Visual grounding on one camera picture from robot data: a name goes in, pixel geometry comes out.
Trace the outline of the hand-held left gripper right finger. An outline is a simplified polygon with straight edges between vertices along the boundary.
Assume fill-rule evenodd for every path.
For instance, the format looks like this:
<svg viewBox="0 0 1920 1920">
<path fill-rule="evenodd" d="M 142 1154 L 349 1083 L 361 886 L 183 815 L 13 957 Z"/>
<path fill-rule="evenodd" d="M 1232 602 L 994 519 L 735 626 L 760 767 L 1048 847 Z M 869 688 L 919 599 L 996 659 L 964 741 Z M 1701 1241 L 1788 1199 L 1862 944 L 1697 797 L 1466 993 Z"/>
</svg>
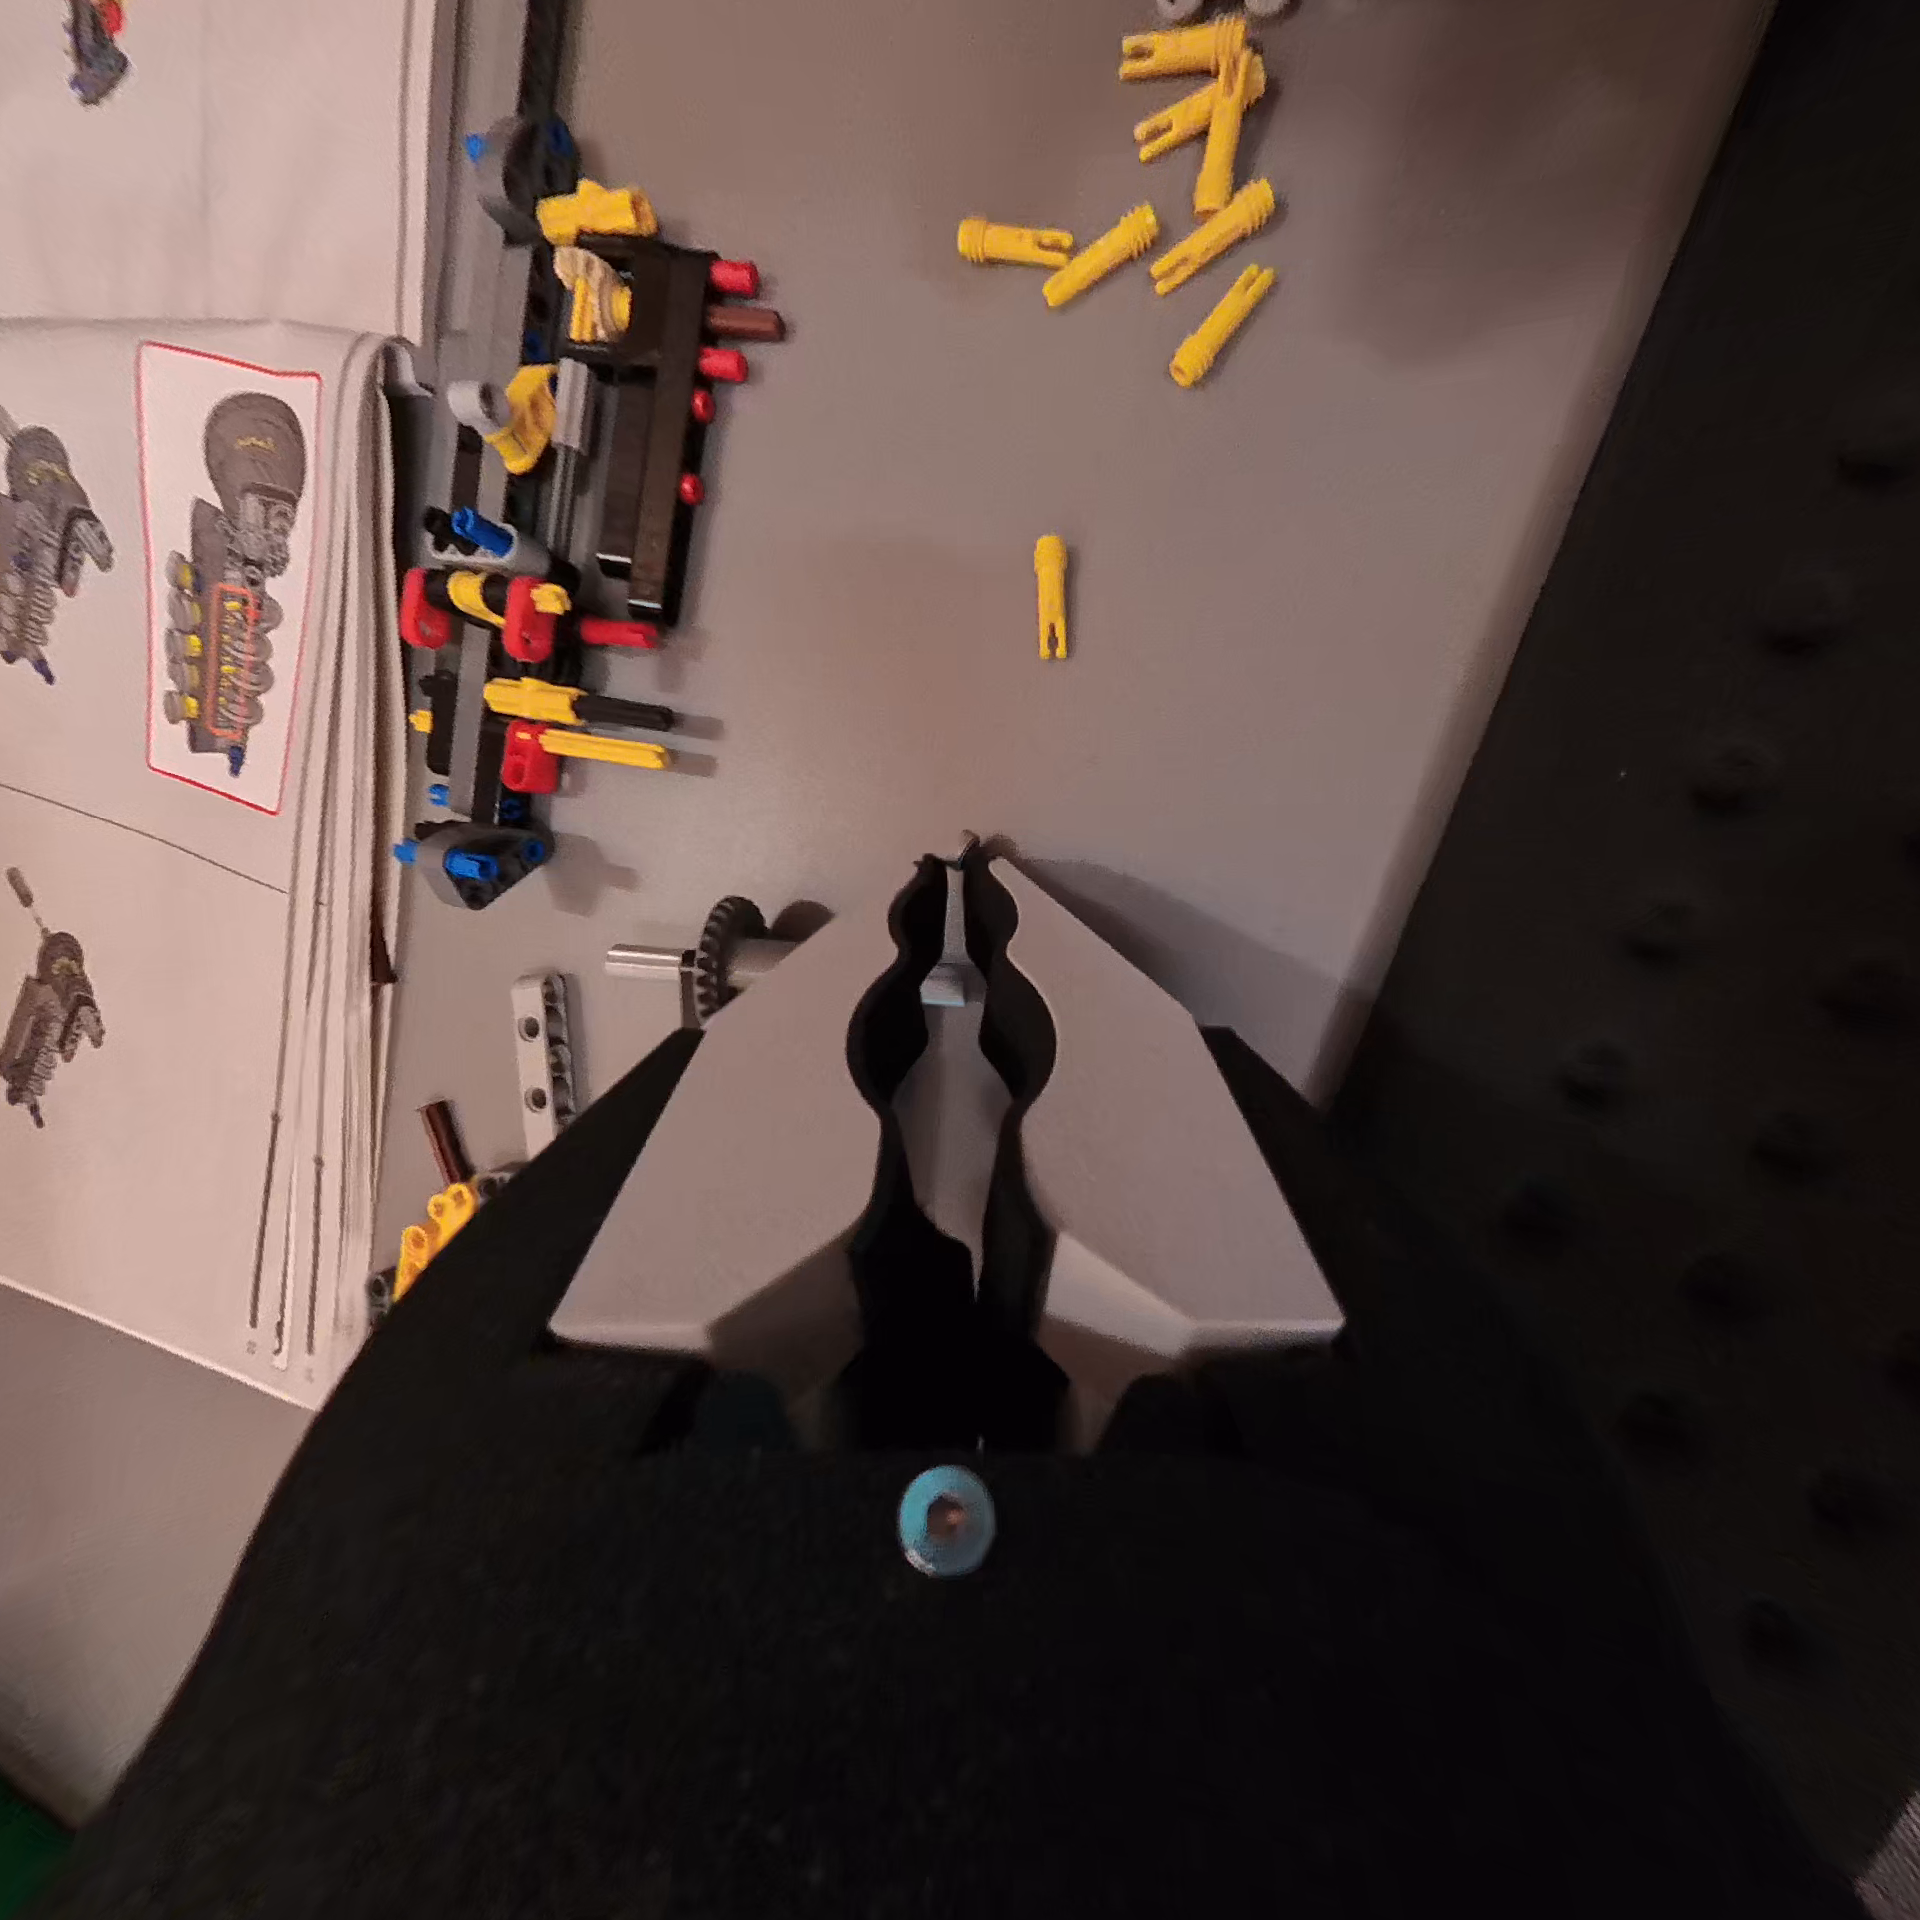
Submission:
<svg viewBox="0 0 1920 1920">
<path fill-rule="evenodd" d="M 1342 1307 L 1200 1024 L 1006 857 L 986 1006 L 1031 989 L 1052 1042 L 1015 1165 L 1042 1229 L 1036 1338 L 1074 1386 L 1222 1352 L 1321 1345 Z"/>
</svg>

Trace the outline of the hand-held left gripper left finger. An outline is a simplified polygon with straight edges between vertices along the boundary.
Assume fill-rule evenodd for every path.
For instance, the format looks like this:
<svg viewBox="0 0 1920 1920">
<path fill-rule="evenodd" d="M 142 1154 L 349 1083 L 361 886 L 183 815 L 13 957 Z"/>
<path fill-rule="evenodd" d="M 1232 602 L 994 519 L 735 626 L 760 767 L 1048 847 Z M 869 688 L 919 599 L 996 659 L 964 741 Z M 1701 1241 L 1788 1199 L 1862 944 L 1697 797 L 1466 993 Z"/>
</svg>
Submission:
<svg viewBox="0 0 1920 1920">
<path fill-rule="evenodd" d="M 949 1352 L 949 1239 L 895 1095 L 928 1046 L 949 866 L 853 906 L 689 1031 L 692 1054 L 551 1321 L 806 1394 L 857 1352 Z"/>
</svg>

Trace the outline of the grey lego gear assembly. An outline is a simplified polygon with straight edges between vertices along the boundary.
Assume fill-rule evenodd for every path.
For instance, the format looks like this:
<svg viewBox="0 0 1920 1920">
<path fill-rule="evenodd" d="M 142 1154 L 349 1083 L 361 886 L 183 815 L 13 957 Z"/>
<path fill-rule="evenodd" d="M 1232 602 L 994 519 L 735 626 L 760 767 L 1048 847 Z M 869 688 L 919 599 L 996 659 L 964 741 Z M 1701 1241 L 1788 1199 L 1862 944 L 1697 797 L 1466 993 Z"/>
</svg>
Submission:
<svg viewBox="0 0 1920 1920">
<path fill-rule="evenodd" d="M 719 895 L 679 946 L 612 944 L 602 973 L 620 985 L 672 992 L 677 1026 L 703 1031 L 830 919 L 832 909 L 815 899 L 766 913 L 749 895 Z"/>
</svg>

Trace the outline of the thin grey lego piece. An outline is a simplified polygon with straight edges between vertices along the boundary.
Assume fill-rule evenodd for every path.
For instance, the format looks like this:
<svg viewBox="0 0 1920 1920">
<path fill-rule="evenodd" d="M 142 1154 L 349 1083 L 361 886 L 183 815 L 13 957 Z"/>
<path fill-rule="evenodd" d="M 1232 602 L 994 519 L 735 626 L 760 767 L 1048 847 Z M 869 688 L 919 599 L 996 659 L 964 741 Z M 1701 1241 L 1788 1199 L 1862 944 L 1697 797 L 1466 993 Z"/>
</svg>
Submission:
<svg viewBox="0 0 1920 1920">
<path fill-rule="evenodd" d="M 977 970 L 969 946 L 969 861 L 982 847 L 980 834 L 964 829 L 953 851 L 941 855 L 941 950 L 921 981 L 926 1007 L 961 1009 L 977 998 Z"/>
</svg>

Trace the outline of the lego instruction booklet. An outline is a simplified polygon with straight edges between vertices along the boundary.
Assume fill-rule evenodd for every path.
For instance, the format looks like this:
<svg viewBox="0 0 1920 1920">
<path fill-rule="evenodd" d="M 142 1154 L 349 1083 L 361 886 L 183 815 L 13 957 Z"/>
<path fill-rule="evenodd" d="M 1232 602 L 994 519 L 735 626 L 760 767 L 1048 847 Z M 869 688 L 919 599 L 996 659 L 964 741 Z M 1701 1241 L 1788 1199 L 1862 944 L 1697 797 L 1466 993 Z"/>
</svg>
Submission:
<svg viewBox="0 0 1920 1920">
<path fill-rule="evenodd" d="M 4 5 L 4 1285 L 368 1328 L 447 5 Z"/>
</svg>

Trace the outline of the group of yellow lego pins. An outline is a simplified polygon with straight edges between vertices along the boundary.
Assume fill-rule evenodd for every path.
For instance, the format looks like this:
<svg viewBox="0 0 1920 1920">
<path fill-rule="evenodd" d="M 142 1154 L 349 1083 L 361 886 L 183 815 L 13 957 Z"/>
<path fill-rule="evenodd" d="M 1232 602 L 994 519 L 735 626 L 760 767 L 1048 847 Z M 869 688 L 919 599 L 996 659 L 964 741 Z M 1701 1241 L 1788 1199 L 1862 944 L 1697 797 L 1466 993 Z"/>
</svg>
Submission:
<svg viewBox="0 0 1920 1920">
<path fill-rule="evenodd" d="M 1249 245 L 1279 217 L 1279 190 L 1246 171 L 1244 146 L 1257 111 L 1279 90 L 1264 35 L 1286 16 L 1232 10 L 1166 27 L 1153 13 L 1150 27 L 1119 35 L 1118 85 L 1158 93 L 1130 126 L 1137 163 L 1191 158 L 1183 229 L 1174 231 L 1152 200 L 1089 235 L 970 213 L 953 231 L 957 259 L 1036 273 L 1047 311 L 1063 312 L 1133 266 L 1144 270 L 1156 299 L 1169 299 Z"/>
</svg>

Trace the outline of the light grey long lego bar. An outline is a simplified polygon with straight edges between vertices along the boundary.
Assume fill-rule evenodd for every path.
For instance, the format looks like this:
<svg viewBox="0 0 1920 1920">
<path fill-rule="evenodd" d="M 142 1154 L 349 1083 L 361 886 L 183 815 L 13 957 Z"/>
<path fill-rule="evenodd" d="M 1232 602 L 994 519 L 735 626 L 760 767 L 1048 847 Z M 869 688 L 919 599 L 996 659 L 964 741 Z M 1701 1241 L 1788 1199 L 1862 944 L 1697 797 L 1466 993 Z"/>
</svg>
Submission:
<svg viewBox="0 0 1920 1920">
<path fill-rule="evenodd" d="M 564 973 L 534 970 L 511 983 L 511 1055 L 524 1157 L 532 1160 L 569 1129 L 583 1106 Z"/>
</svg>

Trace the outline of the pile of lego beams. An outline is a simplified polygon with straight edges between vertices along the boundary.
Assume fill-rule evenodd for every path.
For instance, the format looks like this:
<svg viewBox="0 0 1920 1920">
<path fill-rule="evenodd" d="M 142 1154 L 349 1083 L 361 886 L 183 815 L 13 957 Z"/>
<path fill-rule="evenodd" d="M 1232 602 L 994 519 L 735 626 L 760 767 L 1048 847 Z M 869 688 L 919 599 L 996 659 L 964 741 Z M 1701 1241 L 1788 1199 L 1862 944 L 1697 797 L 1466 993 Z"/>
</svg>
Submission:
<svg viewBox="0 0 1920 1920">
<path fill-rule="evenodd" d="M 421 1280 L 428 1266 L 463 1231 L 478 1208 L 521 1173 L 521 1160 L 497 1160 L 480 1167 L 466 1149 L 463 1130 L 449 1101 L 436 1097 L 417 1109 L 440 1185 L 433 1187 L 422 1216 L 408 1223 L 397 1241 L 393 1264 L 368 1277 L 368 1329 L 377 1329 Z"/>
</svg>

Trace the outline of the long lego chassis assembly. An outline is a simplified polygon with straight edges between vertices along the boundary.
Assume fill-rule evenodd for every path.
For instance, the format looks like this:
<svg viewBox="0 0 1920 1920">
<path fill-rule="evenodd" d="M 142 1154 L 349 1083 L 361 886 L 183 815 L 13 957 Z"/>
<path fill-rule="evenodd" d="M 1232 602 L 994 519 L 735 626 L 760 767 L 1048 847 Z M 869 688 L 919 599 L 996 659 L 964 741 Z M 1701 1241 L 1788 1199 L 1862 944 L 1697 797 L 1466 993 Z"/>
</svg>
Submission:
<svg viewBox="0 0 1920 1920">
<path fill-rule="evenodd" d="M 778 342 L 758 270 L 660 232 L 597 182 L 560 113 L 567 5 L 502 5 L 510 69 L 461 48 L 428 497 L 399 578 L 422 817 L 393 849 L 480 912 L 557 851 L 546 805 L 590 767 L 669 771 L 680 715 L 617 658 L 680 622 L 703 449 L 745 344 Z"/>
</svg>

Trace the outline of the black perforated foam pad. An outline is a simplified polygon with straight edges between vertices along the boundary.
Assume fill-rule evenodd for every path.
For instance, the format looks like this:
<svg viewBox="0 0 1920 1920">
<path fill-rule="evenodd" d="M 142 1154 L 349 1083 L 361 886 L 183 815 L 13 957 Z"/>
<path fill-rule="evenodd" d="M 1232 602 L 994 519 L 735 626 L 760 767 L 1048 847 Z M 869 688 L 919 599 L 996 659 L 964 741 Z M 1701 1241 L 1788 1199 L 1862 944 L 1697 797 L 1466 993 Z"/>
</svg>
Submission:
<svg viewBox="0 0 1920 1920">
<path fill-rule="evenodd" d="M 1776 5 L 1335 1101 L 1916 1914 L 1918 5 Z"/>
</svg>

